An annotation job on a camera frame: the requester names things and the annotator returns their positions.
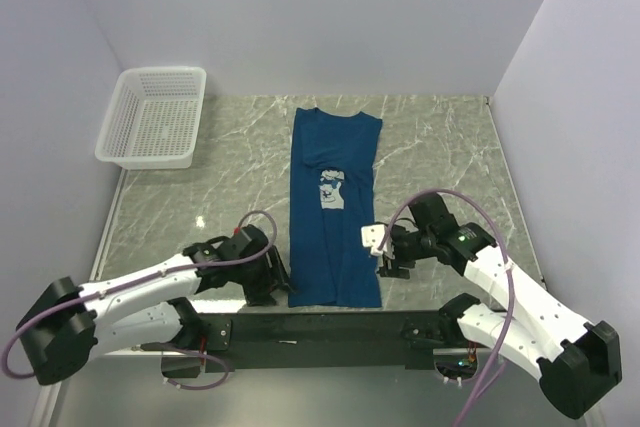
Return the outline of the white perforated plastic basket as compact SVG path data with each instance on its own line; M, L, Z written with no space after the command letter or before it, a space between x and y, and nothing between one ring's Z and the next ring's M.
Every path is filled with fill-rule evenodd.
M207 74L200 67L144 67L116 82L94 150L125 170L191 166Z

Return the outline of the blue printed t-shirt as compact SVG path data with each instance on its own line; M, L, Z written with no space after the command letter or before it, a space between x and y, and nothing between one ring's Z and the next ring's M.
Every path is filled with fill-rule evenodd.
M374 224L373 163L382 121L297 109L290 156L291 307L378 308L377 262L361 229Z

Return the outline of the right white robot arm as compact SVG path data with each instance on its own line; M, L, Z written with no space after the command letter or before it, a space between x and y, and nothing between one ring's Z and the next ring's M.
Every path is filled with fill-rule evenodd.
M385 268L435 258L486 292L505 310L460 294L439 311L442 340L491 348L492 359L503 357L531 375L560 413L583 417L622 380L618 332L572 311L526 274L495 225L459 224L443 193L429 189L405 202L412 231L398 226L397 216L362 227L363 246Z

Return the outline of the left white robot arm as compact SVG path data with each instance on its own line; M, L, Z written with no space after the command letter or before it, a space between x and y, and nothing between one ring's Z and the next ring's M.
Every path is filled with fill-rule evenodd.
M190 296L234 283L249 306L272 306L292 285L274 242L254 225L187 246L157 264L111 280L52 282L16 327L42 386L68 379L89 361L141 344L181 350L207 334Z

